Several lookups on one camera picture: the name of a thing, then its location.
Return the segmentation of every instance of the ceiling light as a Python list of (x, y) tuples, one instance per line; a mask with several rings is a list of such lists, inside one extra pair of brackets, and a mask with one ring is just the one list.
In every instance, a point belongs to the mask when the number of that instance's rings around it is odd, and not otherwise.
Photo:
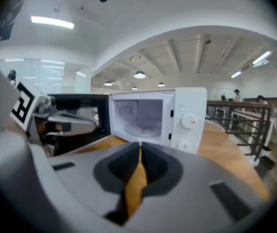
[(242, 72), (238, 71), (237, 73), (234, 73), (231, 78), (236, 78), (237, 76), (239, 76)]
[(61, 26), (69, 29), (74, 28), (74, 23), (68, 21), (61, 21), (58, 19), (48, 18), (48, 17), (31, 17), (33, 23), (43, 23), (55, 26)]
[(105, 83), (105, 86), (112, 86), (113, 85), (113, 83), (111, 83), (110, 81), (107, 81), (106, 83)]
[(83, 74), (82, 72), (76, 72), (76, 74), (78, 74), (78, 75), (80, 75), (80, 76), (82, 76), (82, 77), (86, 77), (86, 75)]
[(268, 64), (268, 63), (269, 63), (268, 60), (263, 59), (263, 60), (257, 62), (256, 64), (254, 64), (253, 67), (259, 67), (259, 66), (262, 66), (262, 65), (265, 65), (265, 64)]
[(65, 65), (65, 62), (63, 62), (63, 61), (57, 61), (57, 60), (41, 60), (41, 62), (50, 63), (50, 64)]
[(19, 58), (4, 59), (4, 62), (14, 62), (14, 61), (24, 61), (24, 59), (19, 59)]
[(253, 62), (253, 65), (255, 65), (256, 63), (258, 63), (260, 60), (263, 60), (264, 58), (270, 56), (271, 53), (272, 53), (271, 51), (265, 52), (263, 55), (261, 55), (258, 59), (256, 59), (256, 60)]
[(146, 74), (144, 74), (144, 72), (142, 72), (142, 71), (138, 71), (135, 73), (134, 77), (137, 79), (143, 79), (146, 77)]
[(62, 80), (62, 78), (48, 77), (48, 80)]
[(64, 69), (64, 67), (59, 67), (59, 66), (47, 66), (47, 65), (43, 65), (42, 67), (53, 68), (53, 69)]

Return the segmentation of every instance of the railing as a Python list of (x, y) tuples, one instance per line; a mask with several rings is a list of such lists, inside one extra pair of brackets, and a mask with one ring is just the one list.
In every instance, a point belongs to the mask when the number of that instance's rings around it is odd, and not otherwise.
[(227, 134), (233, 134), (240, 139), (242, 143), (237, 144), (238, 146), (249, 146), (250, 153), (246, 155), (255, 155), (256, 159), (265, 145), (270, 129), (270, 118), (270, 105), (226, 101), (207, 102), (206, 119), (217, 122)]

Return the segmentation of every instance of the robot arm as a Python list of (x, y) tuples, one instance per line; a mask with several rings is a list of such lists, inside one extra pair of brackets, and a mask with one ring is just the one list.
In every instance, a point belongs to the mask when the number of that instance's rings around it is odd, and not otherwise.
[(58, 138), (93, 132), (96, 122), (58, 111), (55, 98), (41, 93), (25, 81), (16, 88), (20, 98), (10, 116), (24, 130), (31, 143), (43, 145), (47, 155), (58, 148)]

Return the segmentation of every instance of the microwave knob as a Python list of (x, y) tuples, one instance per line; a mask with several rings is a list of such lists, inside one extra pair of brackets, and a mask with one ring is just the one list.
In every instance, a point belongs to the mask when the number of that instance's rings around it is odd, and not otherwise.
[(191, 143), (190, 141), (184, 139), (178, 142), (177, 149), (185, 152), (191, 152)]
[(194, 128), (197, 125), (196, 116), (190, 112), (183, 114), (180, 122), (183, 127), (189, 130)]

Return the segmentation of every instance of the wooden countertop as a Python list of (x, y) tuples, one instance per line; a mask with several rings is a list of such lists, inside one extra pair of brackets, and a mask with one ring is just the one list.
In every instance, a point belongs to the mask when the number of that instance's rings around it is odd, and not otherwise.
[[(107, 139), (89, 146), (76, 154), (104, 150), (125, 142), (126, 141), (118, 137), (109, 136)], [(198, 155), (216, 162), (252, 187), (253, 190), (256, 191), (264, 200), (268, 200), (268, 193), (260, 177), (249, 161), (245, 158), (244, 154), (239, 150), (238, 146), (231, 142), (229, 136), (219, 125), (205, 123)], [(130, 217), (141, 204), (141, 191), (146, 185), (147, 179), (145, 169), (142, 163), (139, 162), (134, 174), (125, 188), (127, 209)]]

